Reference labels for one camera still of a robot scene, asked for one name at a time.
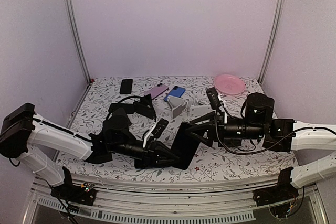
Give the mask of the white grey folding stand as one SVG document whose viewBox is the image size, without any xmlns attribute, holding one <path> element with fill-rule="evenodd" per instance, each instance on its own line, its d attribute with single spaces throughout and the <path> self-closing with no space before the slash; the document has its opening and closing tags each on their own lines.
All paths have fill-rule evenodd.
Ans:
<svg viewBox="0 0 336 224">
<path fill-rule="evenodd" d="M 167 97 L 167 102 L 172 111 L 172 119 L 175 119 L 177 116 L 179 116 L 188 105 L 186 100 L 171 95 Z"/>
</svg>

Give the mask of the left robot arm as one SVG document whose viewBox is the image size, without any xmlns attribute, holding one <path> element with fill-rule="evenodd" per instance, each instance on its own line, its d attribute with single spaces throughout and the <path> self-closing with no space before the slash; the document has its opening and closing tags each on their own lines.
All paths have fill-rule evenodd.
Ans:
<svg viewBox="0 0 336 224">
<path fill-rule="evenodd" d="M 148 130 L 143 140 L 137 140 L 129 131 L 130 120 L 123 108 L 109 112 L 99 134 L 79 134 L 49 122 L 35 112 L 31 103 L 25 103 L 4 120 L 1 129 L 1 155 L 16 159 L 28 166 L 34 174 L 43 177 L 67 200 L 78 195 L 70 172 L 56 165 L 39 146 L 68 153 L 90 164 L 104 164 L 113 160 L 114 153 L 140 162 L 141 168 L 174 166 L 179 157 L 158 141 L 168 121 L 160 119 Z"/>
</svg>

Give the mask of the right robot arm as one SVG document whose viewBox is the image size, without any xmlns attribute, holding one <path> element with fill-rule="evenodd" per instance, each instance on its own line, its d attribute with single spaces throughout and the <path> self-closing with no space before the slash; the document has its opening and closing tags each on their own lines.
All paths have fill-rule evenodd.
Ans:
<svg viewBox="0 0 336 224">
<path fill-rule="evenodd" d="M 206 91 L 213 109 L 191 122 L 184 133 L 194 141 L 211 147 L 216 141 L 234 155 L 256 155 L 266 151 L 335 150 L 335 125 L 312 124 L 293 119 L 274 119 L 273 98 L 255 92 L 247 96 L 240 117 L 232 116 L 215 88 Z M 257 140 L 259 151 L 231 150 L 228 142 Z"/>
</svg>

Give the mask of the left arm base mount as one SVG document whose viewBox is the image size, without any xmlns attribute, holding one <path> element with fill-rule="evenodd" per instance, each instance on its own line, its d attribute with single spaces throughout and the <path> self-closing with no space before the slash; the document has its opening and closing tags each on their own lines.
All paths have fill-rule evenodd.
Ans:
<svg viewBox="0 0 336 224">
<path fill-rule="evenodd" d="M 94 185 L 88 182 L 81 185 L 74 185 L 71 172 L 65 167 L 62 167 L 62 170 L 64 172 L 64 180 L 59 186 L 51 187 L 50 195 L 65 200 L 66 202 L 93 206 L 97 195 Z"/>
</svg>

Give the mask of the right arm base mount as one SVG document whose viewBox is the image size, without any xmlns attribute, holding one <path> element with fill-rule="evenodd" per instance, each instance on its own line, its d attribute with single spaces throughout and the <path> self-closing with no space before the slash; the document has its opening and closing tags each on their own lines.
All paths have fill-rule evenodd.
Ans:
<svg viewBox="0 0 336 224">
<path fill-rule="evenodd" d="M 257 206 L 274 204 L 284 200 L 294 199 L 299 196 L 298 190 L 291 184 L 291 172 L 293 167 L 281 170 L 275 186 L 256 189 L 253 192 L 253 200 Z"/>
</svg>

